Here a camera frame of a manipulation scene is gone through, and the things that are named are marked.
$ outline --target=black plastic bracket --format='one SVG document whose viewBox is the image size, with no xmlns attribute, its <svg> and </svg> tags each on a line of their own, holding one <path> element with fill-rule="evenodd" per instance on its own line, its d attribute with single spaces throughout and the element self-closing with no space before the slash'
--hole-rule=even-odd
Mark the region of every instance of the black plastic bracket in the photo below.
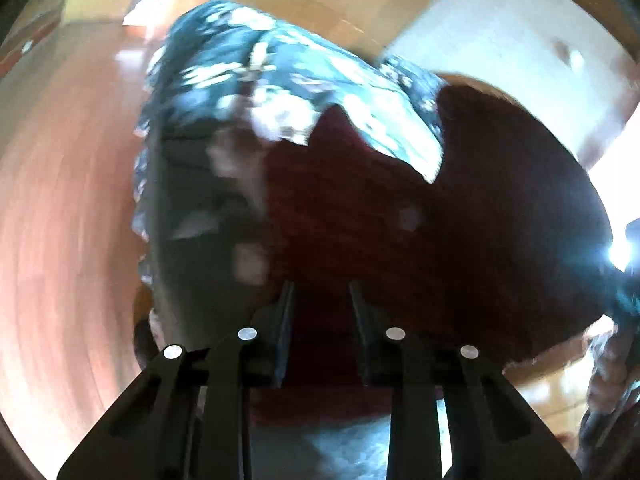
<svg viewBox="0 0 640 480">
<path fill-rule="evenodd" d="M 437 348 L 424 335 L 393 327 L 357 283 L 351 297 L 362 379 L 394 388 L 387 480 L 441 478 L 436 386 L 444 393 L 452 447 L 447 479 L 582 478 L 542 420 L 477 349 Z"/>
<path fill-rule="evenodd" d="M 165 348 L 76 447 L 58 479 L 250 479 L 247 388 L 282 382 L 293 295 L 286 283 L 244 332 L 234 330 L 210 349 Z"/>
</svg>

